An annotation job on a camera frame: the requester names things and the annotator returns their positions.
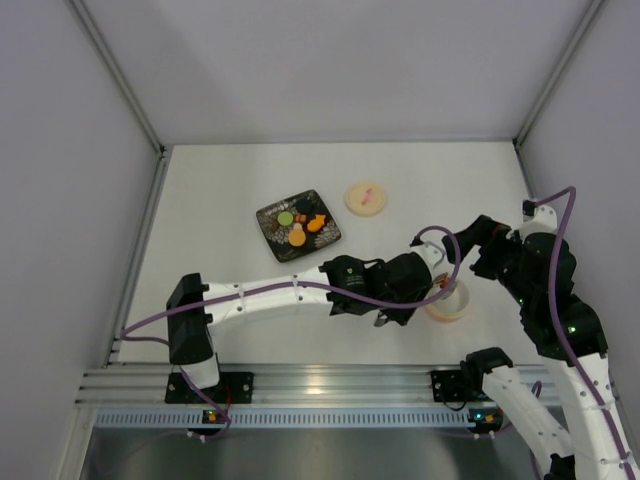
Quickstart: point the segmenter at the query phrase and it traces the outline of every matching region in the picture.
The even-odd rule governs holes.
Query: gray floor
[[[419,429],[237,430],[206,445],[182,435],[164,437],[127,460],[158,433],[95,431],[82,480],[535,478],[528,449],[515,431],[494,441],[473,441]]]

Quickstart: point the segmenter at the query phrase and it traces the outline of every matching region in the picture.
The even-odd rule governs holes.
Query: gray wall
[[[166,144],[510,139],[587,0],[87,0]]]
[[[153,166],[64,2],[0,2],[3,478],[52,472]]]
[[[596,308],[611,369],[640,435],[640,2],[611,0],[529,137],[539,195],[578,189],[569,240],[577,289]]]

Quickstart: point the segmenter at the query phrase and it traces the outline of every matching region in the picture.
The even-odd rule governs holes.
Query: green circle
[[[283,227],[288,227],[293,223],[293,213],[280,212],[280,215],[278,215],[278,223]]]

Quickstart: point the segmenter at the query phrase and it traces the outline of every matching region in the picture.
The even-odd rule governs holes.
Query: white table
[[[388,194],[386,208],[372,218],[353,215],[343,200],[351,184],[365,180],[380,183]],[[280,264],[259,231],[255,212],[310,188],[324,199],[343,237],[320,252]],[[341,254],[390,259],[406,252],[426,225],[457,231],[481,213],[517,225],[525,197],[518,161],[507,142],[175,147],[127,324],[162,310],[187,273],[233,283],[292,274]],[[516,303],[497,282],[469,271],[476,257],[471,254],[461,271],[472,309],[456,323],[437,323],[422,310],[406,327],[374,328],[375,313],[285,317],[215,337],[220,361],[444,365],[474,350],[500,346],[516,364],[539,364]],[[166,322],[137,334],[166,338]],[[156,344],[125,343],[119,360],[167,362],[168,353]]]

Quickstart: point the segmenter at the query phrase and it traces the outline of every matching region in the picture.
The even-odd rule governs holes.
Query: black tray
[[[308,216],[326,215],[326,224],[317,233],[310,233],[304,228],[307,241],[301,247],[293,247],[289,244],[289,233],[293,230],[293,225],[288,227],[280,226],[275,232],[272,231],[274,222],[277,222],[278,214],[281,212],[291,212],[294,216],[299,213],[296,204],[298,202],[307,204],[310,208]],[[292,197],[286,198],[269,206],[261,208],[256,212],[260,230],[269,244],[269,248],[280,263],[290,262],[296,258],[304,257],[310,253],[327,247],[337,242],[342,237],[342,233],[336,224],[333,215],[315,190],[307,190]]]

